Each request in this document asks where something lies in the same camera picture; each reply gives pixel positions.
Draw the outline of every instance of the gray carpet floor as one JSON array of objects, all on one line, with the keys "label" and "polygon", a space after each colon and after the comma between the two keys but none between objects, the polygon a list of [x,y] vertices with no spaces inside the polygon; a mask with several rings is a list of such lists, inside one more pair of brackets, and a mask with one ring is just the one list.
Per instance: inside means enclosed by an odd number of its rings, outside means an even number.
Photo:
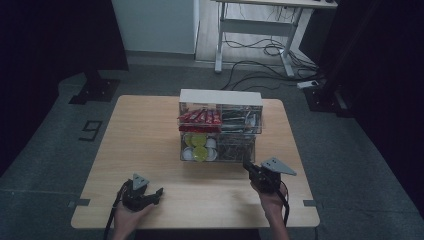
[{"label": "gray carpet floor", "polygon": [[[62,81],[50,113],[0,178],[0,239],[101,239],[102,229],[76,230],[70,223],[118,97],[178,96],[181,88],[220,89],[229,79],[228,67],[218,75],[211,65],[184,61],[142,60],[132,62],[129,72],[102,71],[104,78],[121,80],[110,103],[68,104],[85,79],[76,75]],[[249,69],[237,70],[233,79]],[[279,82],[248,81],[240,89],[259,84]],[[250,91],[283,101],[318,204],[320,225],[290,228],[292,239],[424,239],[423,219],[355,119],[309,111],[294,86]],[[103,122],[100,132],[93,142],[80,141],[89,120]],[[268,229],[260,234],[271,239]]]}]

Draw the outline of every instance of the desk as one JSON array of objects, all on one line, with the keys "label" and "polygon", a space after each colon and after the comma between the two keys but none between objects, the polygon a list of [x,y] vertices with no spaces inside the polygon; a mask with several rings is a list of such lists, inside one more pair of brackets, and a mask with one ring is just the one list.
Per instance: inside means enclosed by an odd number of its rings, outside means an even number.
[{"label": "desk", "polygon": [[[72,226],[102,229],[121,185],[134,172],[150,180],[146,194],[163,187],[160,204],[140,229],[268,227],[257,193],[241,163],[180,160],[179,97],[121,96],[81,194]],[[309,184],[280,100],[264,99],[265,128],[256,140],[259,164],[272,156],[297,176],[283,175],[290,194],[289,227],[319,224]]]},{"label": "desk", "polygon": [[[231,33],[244,33],[244,34],[258,34],[270,36],[287,37],[285,48],[280,50],[281,60],[283,61],[284,68],[287,76],[294,77],[293,69],[287,57],[290,52],[290,47],[293,42],[294,35],[299,23],[300,16],[304,8],[321,8],[321,9],[334,9],[337,7],[336,2],[327,3],[325,0],[214,0],[221,4],[221,17],[219,23],[219,37],[218,45],[215,54],[215,72],[222,71],[222,37],[224,32]],[[280,22],[265,22],[253,21],[243,19],[226,19],[225,18],[225,5],[228,3],[240,4],[258,4],[258,5],[273,5],[273,6],[286,6],[296,8],[296,15],[291,23]]]}]

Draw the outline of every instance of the white wall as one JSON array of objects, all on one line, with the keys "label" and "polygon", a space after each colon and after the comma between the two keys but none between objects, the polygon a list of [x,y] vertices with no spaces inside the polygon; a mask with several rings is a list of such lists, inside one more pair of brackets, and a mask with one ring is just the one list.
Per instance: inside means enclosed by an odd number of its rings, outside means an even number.
[{"label": "white wall", "polygon": [[199,0],[112,0],[125,50],[194,54]]}]

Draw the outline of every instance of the wooden table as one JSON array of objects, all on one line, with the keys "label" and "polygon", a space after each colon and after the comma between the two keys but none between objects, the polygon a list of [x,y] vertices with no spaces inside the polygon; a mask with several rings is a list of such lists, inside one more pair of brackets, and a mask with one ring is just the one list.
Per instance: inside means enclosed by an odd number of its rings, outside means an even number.
[{"label": "wooden table", "polygon": [[[243,33],[243,34],[258,34],[268,36],[287,37],[287,42],[284,43],[284,49],[280,50],[281,60],[287,76],[294,77],[294,72],[291,63],[288,59],[288,53],[294,39],[294,35],[299,24],[300,16],[304,8],[313,9],[335,9],[337,3],[327,3],[325,0],[213,0],[221,3],[221,16],[219,21],[219,36],[218,45],[215,54],[215,72],[222,71],[222,37],[224,32]],[[239,4],[256,4],[256,5],[271,5],[271,6],[286,6],[296,8],[296,15],[293,22],[270,22],[270,21],[253,21],[245,19],[228,19],[225,17],[225,5],[228,3]]]},{"label": "wooden table", "polygon": [[[146,194],[164,188],[160,204],[140,229],[268,227],[241,163],[180,160],[179,97],[121,96],[106,129],[72,226],[102,229],[121,185],[134,172],[150,180]],[[290,194],[289,227],[315,227],[319,217],[280,100],[264,99],[265,128],[256,140],[256,165],[272,156],[297,172],[283,175]]]}]

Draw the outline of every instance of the desk leg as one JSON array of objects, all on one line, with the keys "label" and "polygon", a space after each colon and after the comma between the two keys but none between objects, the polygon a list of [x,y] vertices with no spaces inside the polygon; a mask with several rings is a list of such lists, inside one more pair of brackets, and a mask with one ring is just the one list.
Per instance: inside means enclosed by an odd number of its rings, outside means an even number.
[{"label": "desk leg", "polygon": [[223,27],[225,21],[225,3],[221,3],[221,18],[219,19],[219,37],[218,37],[218,45],[216,46],[215,53],[215,72],[222,72],[222,35],[223,35]]},{"label": "desk leg", "polygon": [[284,68],[286,69],[287,76],[294,77],[291,61],[289,60],[288,53],[290,52],[291,44],[293,43],[294,35],[296,34],[297,26],[299,25],[299,19],[302,15],[303,8],[297,8],[295,20],[293,22],[290,34],[287,38],[286,46],[280,50],[281,60],[283,61]]}]

